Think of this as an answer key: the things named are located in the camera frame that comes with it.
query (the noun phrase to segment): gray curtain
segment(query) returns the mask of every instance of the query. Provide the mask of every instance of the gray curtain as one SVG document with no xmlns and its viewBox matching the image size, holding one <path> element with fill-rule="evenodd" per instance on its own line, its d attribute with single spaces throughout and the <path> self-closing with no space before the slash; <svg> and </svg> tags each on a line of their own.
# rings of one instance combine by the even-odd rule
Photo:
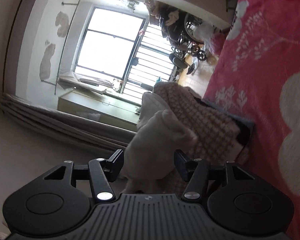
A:
<svg viewBox="0 0 300 240">
<path fill-rule="evenodd" d="M 125 149 L 135 132 L 95 122 L 72 114 L 34 106 L 16 96 L 3 94 L 2 111 L 17 123 L 67 144 L 109 157 Z"/>
</svg>

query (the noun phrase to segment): clothing pile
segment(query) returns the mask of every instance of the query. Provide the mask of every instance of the clothing pile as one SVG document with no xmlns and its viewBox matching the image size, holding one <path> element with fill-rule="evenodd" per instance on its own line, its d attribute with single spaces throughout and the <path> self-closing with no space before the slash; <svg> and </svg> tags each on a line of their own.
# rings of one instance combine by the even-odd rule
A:
<svg viewBox="0 0 300 240">
<path fill-rule="evenodd" d="M 184 29 L 186 12 L 156 0 L 145 0 L 150 15 L 150 24 L 162 28 L 162 37 L 167 38 L 171 46 L 178 46 L 178 39 Z"/>
<path fill-rule="evenodd" d="M 125 150 L 127 193 L 176 193 L 186 183 L 174 167 L 174 151 L 213 165 L 244 163 L 253 123 L 215 109 L 189 87 L 159 82 L 144 93 L 138 133 Z"/>
<path fill-rule="evenodd" d="M 213 55 L 220 56 L 226 34 L 216 32 L 214 26 L 206 21 L 200 24 L 193 32 L 194 37 L 203 41 L 205 48 Z"/>
</svg>

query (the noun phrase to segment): robotic arm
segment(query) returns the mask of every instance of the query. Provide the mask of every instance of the robotic arm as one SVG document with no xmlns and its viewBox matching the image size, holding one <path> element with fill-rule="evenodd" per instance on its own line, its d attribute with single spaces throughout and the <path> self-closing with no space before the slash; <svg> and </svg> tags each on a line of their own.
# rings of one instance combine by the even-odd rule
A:
<svg viewBox="0 0 300 240">
<path fill-rule="evenodd" d="M 65 161 L 7 198 L 3 215 L 9 239 L 289 239 L 284 232 L 294 208 L 285 194 L 236 163 L 212 166 L 189 160 L 180 150 L 174 160 L 189 182 L 181 198 L 116 198 L 108 182 L 123 166 L 122 150 L 88 165 Z M 92 198 L 76 189 L 77 180 L 90 181 Z"/>
</svg>

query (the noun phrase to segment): wooden floor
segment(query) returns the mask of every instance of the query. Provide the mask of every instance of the wooden floor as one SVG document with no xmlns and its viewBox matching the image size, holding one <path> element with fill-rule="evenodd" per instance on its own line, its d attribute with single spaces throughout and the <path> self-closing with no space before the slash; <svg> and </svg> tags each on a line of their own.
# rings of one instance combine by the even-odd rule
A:
<svg viewBox="0 0 300 240">
<path fill-rule="evenodd" d="M 203 97 L 207 90 L 207 86 L 211 75 L 213 74 L 214 66 L 210 66 L 206 61 L 200 62 L 198 69 L 187 75 L 188 69 L 185 69 L 178 81 L 178 84 L 184 87 L 191 87 L 195 92 Z"/>
</svg>

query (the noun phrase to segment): pink blanket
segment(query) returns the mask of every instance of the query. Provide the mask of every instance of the pink blanket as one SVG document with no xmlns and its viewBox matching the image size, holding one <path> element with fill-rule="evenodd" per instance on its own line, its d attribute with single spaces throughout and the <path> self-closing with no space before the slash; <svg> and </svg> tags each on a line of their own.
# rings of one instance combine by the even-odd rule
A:
<svg viewBox="0 0 300 240">
<path fill-rule="evenodd" d="M 239 0 L 204 98 L 256 123 L 247 167 L 292 199 L 300 239 L 300 0 Z"/>
</svg>

